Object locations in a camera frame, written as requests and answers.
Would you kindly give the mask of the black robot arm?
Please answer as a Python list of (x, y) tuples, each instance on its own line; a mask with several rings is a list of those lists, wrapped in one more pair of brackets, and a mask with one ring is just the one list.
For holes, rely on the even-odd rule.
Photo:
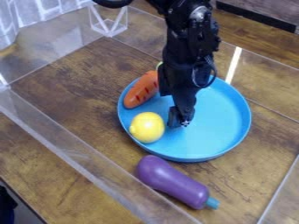
[(219, 26), (209, 0), (147, 0), (164, 16), (167, 40), (157, 67), (159, 91), (172, 97), (167, 125), (191, 123), (196, 94), (217, 76), (212, 53), (219, 50)]

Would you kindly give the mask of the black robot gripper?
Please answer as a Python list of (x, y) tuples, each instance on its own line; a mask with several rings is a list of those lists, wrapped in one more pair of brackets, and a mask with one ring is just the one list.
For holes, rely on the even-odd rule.
[(160, 96), (169, 95), (173, 105), (168, 111), (167, 126), (187, 127), (192, 121), (196, 94), (217, 77), (213, 55), (189, 59), (189, 54), (163, 50), (163, 63), (157, 66)]

